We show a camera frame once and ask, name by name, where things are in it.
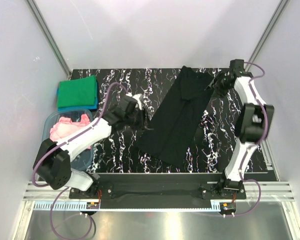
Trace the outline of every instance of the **blue plastic container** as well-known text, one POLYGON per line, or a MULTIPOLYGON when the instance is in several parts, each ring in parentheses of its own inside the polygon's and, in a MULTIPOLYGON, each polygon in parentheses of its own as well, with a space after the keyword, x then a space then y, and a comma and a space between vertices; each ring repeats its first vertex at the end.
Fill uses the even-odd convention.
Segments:
MULTIPOLYGON (((92 113, 88 109, 77 108, 72 110, 63 110, 52 113, 45 121, 42 141, 50 138, 50 130, 59 122, 61 117, 70 118, 72 122, 80 122, 82 114, 86 114, 90 122, 93 121, 92 113)), ((94 149, 86 149, 80 153, 72 162, 71 167, 78 171, 85 171, 92 163, 94 157, 94 149)))

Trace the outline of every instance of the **green towel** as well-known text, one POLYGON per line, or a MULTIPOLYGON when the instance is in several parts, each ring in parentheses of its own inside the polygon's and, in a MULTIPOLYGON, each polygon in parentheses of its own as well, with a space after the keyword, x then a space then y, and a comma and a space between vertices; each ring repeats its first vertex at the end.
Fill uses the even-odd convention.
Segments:
POLYGON ((58 108, 90 106, 97 97, 96 76, 88 76, 59 84, 58 108))

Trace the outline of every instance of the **cable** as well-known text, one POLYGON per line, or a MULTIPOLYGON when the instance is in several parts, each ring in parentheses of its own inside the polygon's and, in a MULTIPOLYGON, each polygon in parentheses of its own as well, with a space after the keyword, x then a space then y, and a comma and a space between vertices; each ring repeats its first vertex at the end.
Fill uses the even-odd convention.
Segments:
MULTIPOLYGON (((68 216, 65 220, 63 220, 63 221, 62 221, 61 223, 59 223, 58 225, 54 225, 54 229, 59 228, 60 226, 62 226, 62 225, 63 225, 65 222, 67 222, 68 220, 72 219, 73 217, 79 216, 79 215, 80 215, 80 213, 76 213, 76 214, 74 214, 74 215, 68 216)), ((94 228, 96 228, 95 220, 94 220, 94 219, 92 219, 92 220, 93 220, 94 228)), ((48 229, 43 229, 43 227, 42 227, 42 218, 41 218, 40 216, 39 216, 39 218, 38 218, 38 223, 37 223, 37 225, 38 225, 39 229, 42 231, 42 233, 44 233, 44 234, 47 234, 47 233, 52 232, 51 228, 50 228, 50 230, 48 230, 48 229)))
POLYGON ((233 194, 233 199, 232 199, 232 201, 231 201, 232 204, 236 201, 236 197, 237 197, 237 196, 236 196, 236 194, 234 193, 234 194, 233 194))
MULTIPOLYGON (((118 82, 113 82, 112 84, 110 84, 108 90, 106 91, 106 94, 105 94, 105 100, 104 100, 104 104, 103 104, 103 107, 101 109, 101 112, 100 112, 100 115, 98 117, 98 119, 96 119, 95 123, 92 124, 92 127, 96 126, 100 119, 102 118, 102 116, 104 115, 105 111, 106 111, 106 107, 107 107, 107 103, 108 103, 108 100, 109 100, 109 97, 110 97, 110 90, 115 86, 115 85, 118 85, 120 86, 126 93, 128 92, 128 90, 120 83, 118 82)), ((75 135, 74 137, 70 138, 68 140, 68 142, 62 142, 60 143, 59 145, 56 145, 55 147, 53 147, 51 150, 49 150, 45 155, 43 155, 43 157, 37 162, 37 164, 35 165, 35 167, 33 168, 33 172, 32 172, 32 175, 31 175, 31 181, 33 183, 34 186, 38 187, 38 188, 43 188, 43 187, 46 187, 48 186, 48 184, 37 184, 36 183, 36 173, 37 173, 37 170, 38 168, 40 167, 40 165, 42 164, 42 162, 50 155, 52 154, 53 152, 55 152, 57 149, 61 148, 62 146, 66 145, 67 143, 73 141, 74 139, 78 138, 79 136, 81 136, 82 134, 88 132, 90 129, 92 129, 92 127, 89 127, 87 128, 86 130, 78 133, 77 135, 75 135)), ((63 194, 66 190, 68 190, 69 187, 66 187, 64 190, 62 190, 57 196, 56 198, 54 199, 52 205, 51 205, 51 208, 50 208, 50 214, 49 214, 49 218, 50 218, 50 226, 51 226, 51 229, 53 231, 53 233, 59 237, 60 239, 63 239, 63 240, 84 240, 88 234, 90 233, 91 229, 92 229, 92 224, 93 224, 93 219, 91 216, 87 215, 90 219, 90 227, 88 229, 88 231, 86 232, 86 234, 84 236, 82 236, 81 238, 77 238, 77 239, 70 239, 70 238, 65 238, 65 237, 62 237, 57 231, 56 231, 56 227, 54 226, 53 224, 53 220, 52 220, 52 213, 53 213, 53 208, 58 200, 58 198, 61 196, 61 194, 63 194)))
POLYGON ((90 207, 91 209, 100 209, 100 202, 101 202, 101 196, 102 196, 102 191, 101 191, 101 189, 99 189, 98 191, 97 191, 97 193, 98 193, 98 199, 99 199, 99 201, 98 201, 98 206, 96 206, 96 207, 90 207))

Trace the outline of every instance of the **white wall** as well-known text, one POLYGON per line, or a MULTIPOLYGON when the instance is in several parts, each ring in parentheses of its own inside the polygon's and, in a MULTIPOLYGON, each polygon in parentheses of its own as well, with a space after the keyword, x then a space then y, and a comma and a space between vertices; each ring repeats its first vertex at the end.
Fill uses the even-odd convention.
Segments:
POLYGON ((24 0, 0 0, 0 240, 16 214, 65 74, 24 0))
POLYGON ((67 64, 228 67, 249 59, 280 0, 35 0, 67 64))
POLYGON ((269 143, 279 175, 291 184, 300 213, 300 0, 290 1, 256 63, 266 71, 256 86, 264 100, 274 105, 269 143))

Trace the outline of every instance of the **metal frame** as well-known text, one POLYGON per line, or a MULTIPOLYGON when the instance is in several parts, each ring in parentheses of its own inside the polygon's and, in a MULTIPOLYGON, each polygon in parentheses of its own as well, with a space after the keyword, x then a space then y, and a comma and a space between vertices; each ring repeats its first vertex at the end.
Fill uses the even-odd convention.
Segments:
POLYGON ((263 153, 263 156, 264 156, 266 169, 268 171, 274 171, 276 180, 280 181, 280 175, 279 175, 277 165, 275 163, 275 160, 274 160, 274 157, 273 157, 268 139, 264 140, 260 144, 260 146, 261 146, 261 150, 262 150, 262 153, 263 153))
MULTIPOLYGON (((284 215, 286 217, 288 227, 294 240, 300 240, 300 216, 296 208, 296 203, 291 192, 291 188, 288 182, 259 182, 261 185, 261 201, 262 202, 280 202, 283 207, 284 215)), ((255 202, 258 197, 258 188, 253 182, 244 183, 247 199, 238 200, 238 202, 255 202)), ((29 227, 32 213, 35 209, 35 203, 38 201, 53 201, 60 191, 52 190, 50 187, 36 188, 31 182, 28 183, 25 196, 22 202, 22 208, 20 210, 20 221, 17 225, 13 240, 24 240, 29 227)), ((64 203, 65 201, 75 201, 75 199, 68 199, 69 191, 66 191, 64 196, 61 196, 58 202, 64 203)), ((81 199, 80 203, 98 201, 97 199, 81 199)), ((212 210, 200 210, 200 209, 173 209, 177 212, 218 212, 216 207, 219 202, 226 202, 225 200, 212 200, 212 210)), ((109 212, 169 212, 168 209, 101 209, 100 211, 109 212)))
MULTIPOLYGON (((279 20, 280 16, 282 15, 283 11, 286 9, 288 3, 290 2, 290 0, 281 0, 278 4, 278 6, 276 7, 268 25, 266 26, 263 34, 261 35, 261 38, 259 40, 259 42, 257 43, 255 49, 252 52, 251 57, 249 58, 250 63, 254 63, 260 50, 262 49, 262 47, 264 46, 267 38, 269 37, 270 33, 272 32, 272 30, 274 29, 277 21, 279 20)), ((247 71, 249 71, 249 69, 251 68, 251 65, 249 65, 247 67, 247 71)))
POLYGON ((41 14, 35 0, 25 0, 25 1, 28 4, 31 12, 33 13, 33 16, 34 16, 35 20, 39 24, 40 29, 42 30, 42 32, 43 32, 46 40, 48 41, 48 43, 49 43, 56 59, 60 63, 64 73, 66 74, 67 77, 69 77, 72 71, 70 70, 65 58, 63 57, 56 41, 52 37, 52 34, 51 34, 51 32, 48 28, 48 25, 47 25, 43 15, 41 14))

